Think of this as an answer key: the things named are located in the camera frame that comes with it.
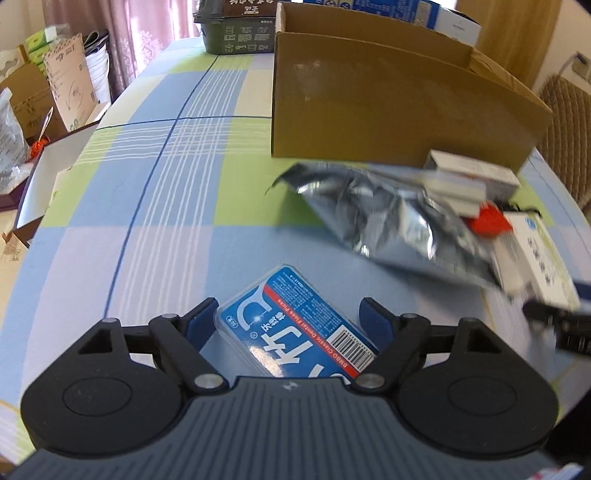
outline brown chair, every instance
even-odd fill
[[[591,219],[591,95],[551,75],[540,98],[554,118],[538,150]]]

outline table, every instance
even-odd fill
[[[0,452],[32,449],[17,405],[26,387],[103,317],[146,324],[221,303],[291,264],[346,317],[371,296],[434,323],[479,317],[551,382],[561,414],[591,387],[591,364],[533,336],[501,293],[389,270],[342,248],[304,202],[273,179],[273,56],[212,56],[186,39],[161,53],[115,102],[38,230],[0,331]],[[576,280],[591,281],[591,228],[537,152],[517,202],[544,216]],[[214,335],[203,355],[228,378],[246,374]]]

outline red stripe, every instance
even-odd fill
[[[330,344],[324,340],[317,332],[309,325],[302,317],[300,317],[293,309],[277,294],[275,291],[269,286],[265,285],[263,288],[263,292],[267,295],[272,301],[274,301],[277,306],[283,310],[286,315],[292,319],[300,329],[306,332],[312,340],[318,345],[322,350],[326,352],[326,354],[334,360],[338,366],[340,366],[343,370],[345,370],[351,378],[357,377],[359,372],[349,364],[347,360],[345,360],[340,353],[338,353],[334,348],[330,346]]]

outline orange object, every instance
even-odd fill
[[[484,203],[480,206],[478,218],[471,218],[466,222],[475,234],[487,238],[494,238],[502,233],[513,231],[513,227],[507,221],[503,212],[490,203]]]
[[[33,143],[33,146],[31,147],[31,153],[29,154],[29,160],[35,160],[39,155],[41,149],[48,143],[49,140],[47,140],[46,138],[42,138],[39,141]]]

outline power outlet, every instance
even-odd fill
[[[585,80],[589,77],[589,73],[591,72],[591,61],[589,61],[589,59],[581,52],[577,52],[577,56],[574,58],[573,72]]]

